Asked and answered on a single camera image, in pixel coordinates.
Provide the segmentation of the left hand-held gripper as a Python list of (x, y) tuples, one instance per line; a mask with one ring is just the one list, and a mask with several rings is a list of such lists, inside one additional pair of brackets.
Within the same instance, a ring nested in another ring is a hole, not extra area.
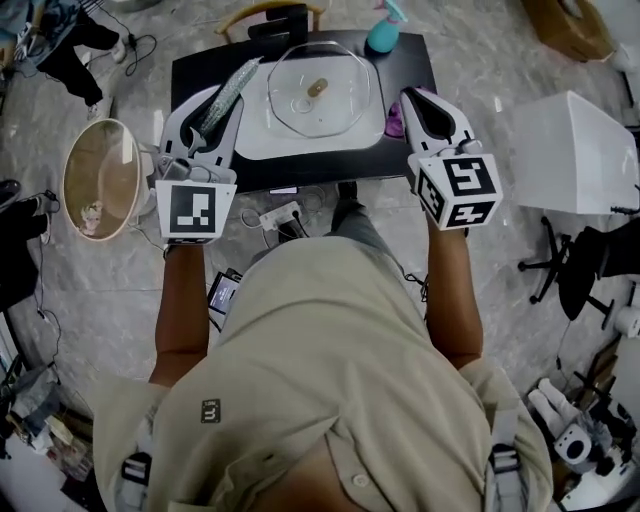
[(206, 88), (166, 119), (159, 144), (155, 182), (161, 237), (168, 245), (206, 245), (222, 236), (234, 199), (237, 175), (230, 169), (244, 108), (233, 107), (204, 137), (198, 160), (189, 157), (191, 129), (198, 130), (220, 86)]

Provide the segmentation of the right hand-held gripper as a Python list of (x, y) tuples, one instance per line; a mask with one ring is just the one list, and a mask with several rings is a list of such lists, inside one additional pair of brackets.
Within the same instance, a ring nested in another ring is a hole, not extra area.
[(486, 153), (466, 116), (424, 88), (400, 95), (412, 192), (440, 230), (488, 224), (503, 199), (493, 155)]

